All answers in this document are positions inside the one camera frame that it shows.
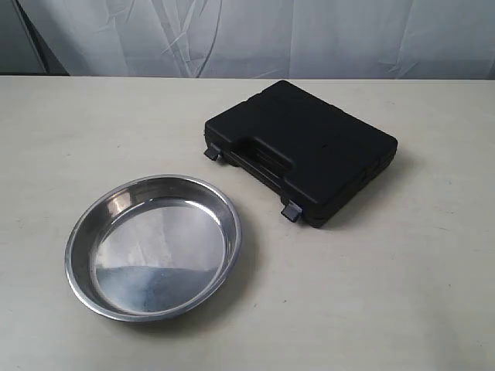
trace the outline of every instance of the white curtain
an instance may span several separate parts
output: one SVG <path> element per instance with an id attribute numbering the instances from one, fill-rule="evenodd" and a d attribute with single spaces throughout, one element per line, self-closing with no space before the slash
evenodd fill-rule
<path id="1" fill-rule="evenodd" d="M 495 77 L 494 0 L 20 0 L 72 75 Z"/>

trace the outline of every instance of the table surface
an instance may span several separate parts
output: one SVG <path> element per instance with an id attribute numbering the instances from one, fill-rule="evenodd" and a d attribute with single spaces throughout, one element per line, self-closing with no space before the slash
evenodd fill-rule
<path id="1" fill-rule="evenodd" d="M 321 230 L 203 156 L 205 120 L 271 82 L 0 77 L 1 370 L 495 369 L 495 82 L 295 81 L 400 143 Z M 95 315 L 67 284 L 69 233 L 162 173 L 232 199 L 240 259 L 172 321 Z"/>

